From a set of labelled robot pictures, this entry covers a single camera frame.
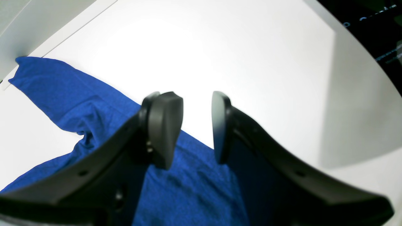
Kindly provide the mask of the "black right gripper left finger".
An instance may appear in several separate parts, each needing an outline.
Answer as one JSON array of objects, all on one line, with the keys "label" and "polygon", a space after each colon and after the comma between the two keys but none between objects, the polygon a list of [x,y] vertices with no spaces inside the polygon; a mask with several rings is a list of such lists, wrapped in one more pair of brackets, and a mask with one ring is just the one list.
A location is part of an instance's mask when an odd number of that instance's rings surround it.
[{"label": "black right gripper left finger", "polygon": [[149,166],[168,170],[183,121],[183,98],[147,96],[101,147],[56,174],[1,194],[2,226],[130,226]]}]

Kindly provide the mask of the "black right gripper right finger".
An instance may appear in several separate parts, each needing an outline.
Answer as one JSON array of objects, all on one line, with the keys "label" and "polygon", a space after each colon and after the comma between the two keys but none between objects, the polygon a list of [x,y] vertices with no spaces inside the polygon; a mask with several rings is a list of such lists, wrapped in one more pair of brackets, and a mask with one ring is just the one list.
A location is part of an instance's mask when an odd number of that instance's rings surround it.
[{"label": "black right gripper right finger", "polygon": [[382,226],[390,200],[287,151],[222,92],[212,95],[215,159],[235,174],[251,226]]}]

